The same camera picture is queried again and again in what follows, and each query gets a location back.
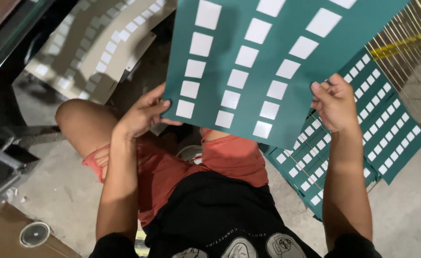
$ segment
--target red shorts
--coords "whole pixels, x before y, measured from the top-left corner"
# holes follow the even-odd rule
[[[199,165],[190,165],[162,149],[138,141],[138,160],[147,159],[139,165],[139,220],[144,227],[155,217],[158,210],[167,203],[169,196],[184,177],[199,171],[215,171],[230,178],[240,179],[260,187],[268,184],[265,160],[253,140],[237,136],[226,136],[204,142],[212,130],[203,129],[203,159]],[[107,162],[98,164],[98,152],[109,148],[104,146],[91,153],[81,163],[94,170],[102,181],[102,170]]]

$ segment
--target person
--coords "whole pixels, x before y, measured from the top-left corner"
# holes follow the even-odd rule
[[[104,181],[92,258],[138,257],[137,220],[150,257],[316,258],[284,226],[268,187],[257,143],[203,129],[203,159],[186,163],[149,132],[171,105],[162,84],[118,120],[113,109],[83,100],[63,103],[56,121]],[[327,258],[378,258],[362,168],[362,132],[352,87],[338,74],[311,85],[315,108],[331,131],[323,195]]]

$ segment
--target black t-shirt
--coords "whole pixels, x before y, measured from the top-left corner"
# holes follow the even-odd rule
[[[284,226],[269,187],[215,172],[184,178],[155,219],[144,227],[149,257],[167,258],[318,258]],[[138,257],[133,243],[118,233],[96,243],[90,258]],[[379,258],[359,235],[344,235],[326,258]]]

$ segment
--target graphic print on t-shirt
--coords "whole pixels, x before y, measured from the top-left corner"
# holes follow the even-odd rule
[[[275,233],[266,242],[271,258],[307,258],[298,243],[289,235]]]
[[[226,248],[221,258],[257,258],[253,245],[244,237],[235,238]]]
[[[208,258],[208,255],[200,249],[191,247],[173,255],[172,258]]]

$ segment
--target leg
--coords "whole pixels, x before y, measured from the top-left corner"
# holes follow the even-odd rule
[[[56,121],[70,144],[103,181],[107,173],[116,111],[89,101],[70,100],[62,104]],[[189,165],[161,148],[161,138],[147,133],[138,139],[139,220],[148,224],[167,202]]]
[[[265,160],[253,140],[203,128],[203,161],[189,173],[212,170],[260,187],[268,184]]]

